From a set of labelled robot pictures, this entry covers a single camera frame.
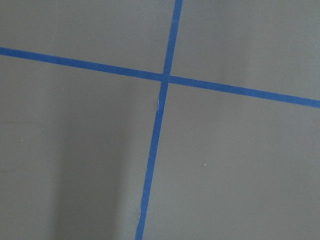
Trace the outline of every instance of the blue line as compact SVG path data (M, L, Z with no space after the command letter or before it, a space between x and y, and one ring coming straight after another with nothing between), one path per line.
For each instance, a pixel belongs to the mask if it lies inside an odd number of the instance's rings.
M168 92L168 85L171 73L172 62L175 53L176 39L178 33L178 26L180 20L180 14L182 9L183 0L176 0L174 4L174 10L172 14L172 22L170 35L166 50L165 62L163 67L163 76L161 81L161 87L159 92L159 105L158 110L155 115L153 132L150 144L149 158L145 172L145 179L143 185L143 192L141 198L141 206L140 206L140 218L138 225L136 227L135 240L142 240L145 230L146 218L147 218L147 210L150 198L150 191L152 185L152 179L154 175L158 144L161 132L161 125L165 111L166 98Z
M200 81L200 80L184 78L179 76L171 76L170 83L189 86L189 87L196 87L201 89L215 90L215 91L226 92L231 94L250 96L250 97L255 97L260 99L268 99L268 100L274 100L274 101L285 102L290 104L298 104L298 105L304 105L304 106L309 106L314 108L320 108L320 100L304 98L299 96L291 96L291 95L285 95L285 94L274 93L269 91L250 89L245 87L231 86L231 85L215 83L215 82Z
M0 47L0 55L155 81L160 81L162 77L162 74L160 73L141 71L125 67L112 66L90 61L82 61L66 57L52 56L4 47Z

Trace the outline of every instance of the tape strip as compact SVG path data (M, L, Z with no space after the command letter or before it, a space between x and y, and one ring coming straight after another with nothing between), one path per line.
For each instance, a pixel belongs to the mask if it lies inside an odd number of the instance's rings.
M125 67L106 65L90 61L82 61L5 47L0 47L0 55L155 81L160 81L162 77L162 74L160 73L135 70Z
M142 198L141 198L140 218L136 228L135 240L142 240L144 235L144 230L145 230L150 191L151 191L152 179L154 175L162 119L165 111L168 84L170 79L172 62L174 58L182 3L183 3L182 0L176 0L174 4L170 35L169 35L169 40L168 40L168 45L166 50L165 62L163 67L163 75L162 75L161 87L159 92L159 99L158 99L159 105L158 105L158 110L156 112L154 125L153 125L150 151L149 151L148 163L146 167L143 192L142 192Z
M274 93L269 91L261 91L261 90L251 89L251 88L232 86L232 85L226 85L226 84L215 83L215 82L207 82L207 81L184 78L179 76L171 76L170 83L189 86L189 87L196 87L201 89L209 89L209 90L220 91L220 92L231 93L231 94L250 96L250 97L255 97L260 99L268 99L268 100L274 100L274 101L285 102L290 104L298 104L298 105L304 105L304 106L309 106L314 108L320 108L320 100L304 98L299 96L291 96L291 95Z

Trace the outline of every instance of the blue painter's tape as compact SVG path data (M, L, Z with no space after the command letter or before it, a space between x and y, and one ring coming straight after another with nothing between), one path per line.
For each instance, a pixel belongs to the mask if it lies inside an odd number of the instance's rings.
M155 81L160 81L162 77L162 74L160 73L141 71L125 67L112 66L90 61L82 61L66 57L52 56L4 47L0 47L0 55Z
M170 35L169 35L169 40L168 40L168 45L166 50L165 62L163 67L163 75L161 79L161 87L159 92L159 105L158 105L158 110L156 112L154 125L153 125L153 133L152 133L151 144L150 144L149 158L146 166L143 192L142 192L142 198L141 198L141 206L140 206L141 212L140 212L139 222L136 228L135 240L142 240L144 235L144 230L145 230L150 191L151 191L152 179L154 175L156 156L157 156L158 144L159 144L159 138L160 138L160 132L161 132L161 125L162 125L162 120L163 120L164 111L165 111L171 67L174 59L182 3L183 3L182 0L176 0L174 4Z
M200 81L200 80L184 78L179 76L171 76L170 83L189 86L189 87L196 87L201 89L215 90L215 91L226 92L231 94L250 96L250 97L255 97L260 99L268 99L268 100L274 100L279 102L320 108L320 100L285 95L285 94L274 93L269 91L250 89L250 88L239 87L239 86L231 86L231 85L215 83L215 82Z

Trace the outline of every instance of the blue tape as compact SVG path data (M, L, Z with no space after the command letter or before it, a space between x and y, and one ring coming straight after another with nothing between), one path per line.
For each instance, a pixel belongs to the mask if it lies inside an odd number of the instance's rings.
M304 98L299 96L291 96L291 95L285 95L285 94L274 93L269 91L250 89L245 87L231 86L231 85L215 83L215 82L200 81L196 79L184 78L179 76L171 76L170 83L189 86L189 87L196 87L201 89L215 90L215 91L231 93L231 94L250 96L250 97L255 97L260 99L268 99L268 100L274 100L274 101L285 102L290 104L298 104L298 105L304 105L304 106L309 106L314 108L320 108L320 100Z
M125 67L112 66L90 61L82 61L66 57L52 56L4 47L0 47L0 55L155 81L160 81L162 77L162 74L160 73L141 71Z
M161 132L161 125L162 125L162 120L163 120L164 111L165 111L171 67L172 67L172 62L173 62L174 53L175 53L175 46L176 46L176 39L177 39L182 3L183 3L182 0L176 0L174 4L170 35L169 35L169 40L168 40L168 45L166 50L165 62L163 67L163 75L162 75L161 87L159 92L159 105L158 105L158 110L156 112L154 125L153 125L150 151L149 151L148 163L146 167L143 192L142 192L142 198L141 198L140 218L139 218L138 225L136 227L135 240L142 240L144 235L144 230L145 230L150 191L151 191L152 179L154 175L158 144L159 144L159 138L160 138L160 132Z

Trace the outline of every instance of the gray surface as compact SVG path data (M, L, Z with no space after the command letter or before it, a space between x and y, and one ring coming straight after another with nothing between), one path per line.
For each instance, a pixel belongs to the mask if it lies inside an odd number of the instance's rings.
M134 239L160 83L0 63L0 239Z
M2 0L0 46L161 73L174 0Z
M145 240L318 240L320 110L170 85Z
M320 4L184 0L174 76L320 100Z

